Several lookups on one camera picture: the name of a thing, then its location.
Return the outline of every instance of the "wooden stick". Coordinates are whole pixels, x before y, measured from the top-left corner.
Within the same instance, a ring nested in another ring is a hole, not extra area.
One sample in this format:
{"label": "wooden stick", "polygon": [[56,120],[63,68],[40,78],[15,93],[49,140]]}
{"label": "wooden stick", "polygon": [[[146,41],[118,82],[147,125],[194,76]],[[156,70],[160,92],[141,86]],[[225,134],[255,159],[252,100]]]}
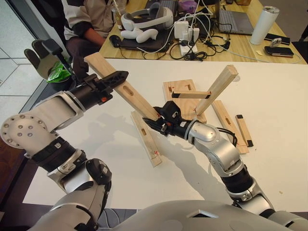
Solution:
{"label": "wooden stick", "polygon": [[[229,116],[222,102],[220,100],[215,100],[214,102],[212,102],[212,106],[222,126],[235,134],[237,138],[236,148],[239,150],[239,152],[242,154],[249,153],[246,143],[244,142],[240,132],[236,128],[235,124],[233,123],[231,117]],[[228,135],[228,137],[229,137],[229,140],[232,142],[233,137],[231,135]]]}
{"label": "wooden stick", "polygon": [[149,132],[148,125],[143,121],[142,116],[137,111],[133,111],[131,113],[131,117],[137,127],[138,133],[142,139],[144,148],[148,153],[153,167],[159,165],[162,160],[160,158],[160,153],[153,140],[153,137]]}
{"label": "wooden stick", "polygon": [[181,99],[207,99],[210,95],[210,91],[175,90],[171,96]]}
{"label": "wooden stick", "polygon": [[227,65],[212,84],[212,86],[209,88],[208,91],[211,92],[210,97],[208,99],[202,99],[197,105],[195,109],[197,115],[203,113],[237,75],[238,72],[235,67],[233,65]]}
{"label": "wooden stick", "polygon": [[244,141],[245,141],[247,147],[253,147],[254,144],[252,142],[252,139],[251,139],[250,133],[248,131],[247,125],[245,123],[245,120],[243,118],[243,115],[236,115],[235,119],[236,119],[237,125],[240,128],[241,134],[244,138]]}
{"label": "wooden stick", "polygon": [[[116,71],[98,52],[85,57],[85,61],[101,78]],[[114,90],[143,117],[154,121],[160,117],[159,113],[127,81],[115,87]]]}

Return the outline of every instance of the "vr headset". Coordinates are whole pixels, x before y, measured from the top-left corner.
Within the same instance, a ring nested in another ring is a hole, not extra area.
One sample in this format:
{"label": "vr headset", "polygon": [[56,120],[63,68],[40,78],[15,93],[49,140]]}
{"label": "vr headset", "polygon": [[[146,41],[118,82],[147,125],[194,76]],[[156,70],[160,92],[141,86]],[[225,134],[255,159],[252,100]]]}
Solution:
{"label": "vr headset", "polygon": [[[148,14],[152,20],[144,23],[134,23],[133,18],[141,14]],[[173,13],[169,8],[162,7],[159,2],[155,2],[149,9],[122,15],[121,20],[125,30],[132,31],[134,28],[147,28],[151,26],[155,26],[157,30],[162,30],[172,26]]]}

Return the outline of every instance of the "wooden frame piece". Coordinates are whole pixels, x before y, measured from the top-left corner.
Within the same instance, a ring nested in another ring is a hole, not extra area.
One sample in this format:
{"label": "wooden frame piece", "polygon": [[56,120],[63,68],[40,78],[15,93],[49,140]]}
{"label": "wooden frame piece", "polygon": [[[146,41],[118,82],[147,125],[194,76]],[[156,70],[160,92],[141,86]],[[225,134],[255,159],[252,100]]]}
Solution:
{"label": "wooden frame piece", "polygon": [[[101,78],[116,71],[98,52],[85,57],[84,60]],[[115,87],[114,90],[143,117],[154,121],[160,117],[159,113],[127,81]]]}
{"label": "wooden frame piece", "polygon": [[195,112],[195,107],[199,103],[199,99],[174,99],[172,98],[172,92],[174,91],[196,91],[196,87],[194,86],[192,79],[180,80],[180,81],[172,81],[172,82],[164,82],[164,94],[165,100],[170,101],[173,100],[176,105],[181,109],[181,115],[183,119],[193,120],[195,117],[202,122],[206,123],[206,117],[204,114],[197,115]]}
{"label": "wooden frame piece", "polygon": [[237,125],[239,126],[239,129],[241,131],[241,134],[243,136],[243,139],[244,139],[247,147],[253,147],[254,143],[252,142],[252,139],[251,139],[250,133],[248,131],[246,122],[243,118],[243,115],[236,115],[235,119],[236,119]]}
{"label": "wooden frame piece", "polygon": [[[214,102],[212,102],[212,106],[222,126],[232,131],[233,133],[235,133],[235,136],[237,138],[236,148],[239,150],[239,152],[241,154],[249,153],[249,150],[246,146],[245,141],[243,140],[240,132],[236,128],[235,124],[233,123],[231,117],[229,116],[222,102],[220,100],[215,100]],[[228,135],[228,137],[229,137],[229,140],[232,142],[233,137],[231,135]]]}
{"label": "wooden frame piece", "polygon": [[210,95],[210,91],[175,90],[172,92],[171,97],[180,99],[207,99]]}
{"label": "wooden frame piece", "polygon": [[210,97],[207,99],[202,99],[197,105],[195,109],[197,115],[201,115],[237,75],[238,72],[235,67],[233,65],[227,65],[209,88],[208,91],[211,92]]}
{"label": "wooden frame piece", "polygon": [[151,163],[153,167],[156,167],[162,162],[162,160],[160,158],[160,153],[153,140],[153,137],[149,132],[148,125],[143,121],[142,116],[137,111],[131,112],[131,117],[136,125],[136,128],[142,139],[144,148],[148,153]]}

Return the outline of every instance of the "white table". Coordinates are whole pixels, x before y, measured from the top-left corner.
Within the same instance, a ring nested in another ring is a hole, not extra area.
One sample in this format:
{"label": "white table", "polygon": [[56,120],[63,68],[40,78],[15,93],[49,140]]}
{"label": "white table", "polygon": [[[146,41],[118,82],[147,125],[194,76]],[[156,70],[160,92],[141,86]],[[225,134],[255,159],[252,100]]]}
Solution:
{"label": "white table", "polygon": [[[162,82],[192,78],[207,90],[227,64],[240,81],[218,99],[231,117],[243,114],[254,147],[242,155],[275,209],[308,209],[308,66],[232,62],[145,61],[109,59],[117,70],[129,71],[128,81],[153,106],[164,105]],[[111,169],[113,187],[107,207],[145,208],[169,200],[207,199],[230,204],[218,175],[204,154],[177,137],[152,134],[163,155],[153,168],[130,118],[132,107],[117,93],[95,106],[61,136],[88,158],[100,158]],[[207,122],[221,126],[212,107]],[[64,193],[39,168],[24,203],[53,205]]]}

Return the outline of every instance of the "computer mouse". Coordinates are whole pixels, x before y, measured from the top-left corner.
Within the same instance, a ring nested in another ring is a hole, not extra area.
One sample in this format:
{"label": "computer mouse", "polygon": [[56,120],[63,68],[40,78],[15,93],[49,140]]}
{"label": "computer mouse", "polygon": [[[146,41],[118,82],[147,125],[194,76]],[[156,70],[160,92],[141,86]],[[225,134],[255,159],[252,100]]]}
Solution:
{"label": "computer mouse", "polygon": [[110,36],[109,40],[114,47],[119,48],[121,46],[122,40],[118,35]]}

